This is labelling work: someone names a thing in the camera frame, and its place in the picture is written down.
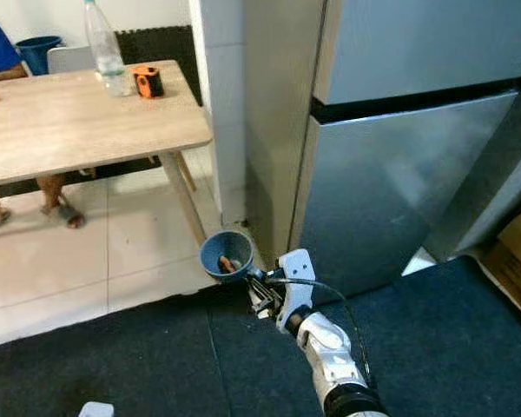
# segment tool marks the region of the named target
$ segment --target person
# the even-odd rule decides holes
[[[12,80],[27,76],[21,64],[21,58],[11,45],[8,37],[0,28],[0,81]],[[47,175],[36,179],[40,189],[44,193],[44,206],[42,212],[46,215],[55,215],[66,222],[69,228],[80,228],[85,219],[68,203],[61,204],[62,186],[65,183],[64,175]],[[9,216],[4,210],[3,219]]]

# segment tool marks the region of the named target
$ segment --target cardboard box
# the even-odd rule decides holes
[[[521,215],[508,224],[498,240],[483,264],[521,309]]]

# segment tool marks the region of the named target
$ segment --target wall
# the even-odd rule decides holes
[[[188,0],[96,0],[114,30],[191,24]],[[83,0],[0,0],[0,26],[12,42],[58,35],[87,44]]]
[[[242,0],[189,0],[210,145],[214,199],[222,222],[245,218]]]

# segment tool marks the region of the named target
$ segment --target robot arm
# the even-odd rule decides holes
[[[267,311],[282,333],[291,334],[313,369],[313,384],[327,417],[388,417],[351,356],[346,332],[313,310],[311,285],[287,282],[285,298],[274,285],[286,280],[315,281],[305,249],[281,256],[279,269],[252,269],[247,281],[258,298],[254,311]]]

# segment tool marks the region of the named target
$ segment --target plastic water bottle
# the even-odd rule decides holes
[[[95,0],[85,0],[85,32],[106,90],[111,96],[127,96],[129,87],[118,41]]]

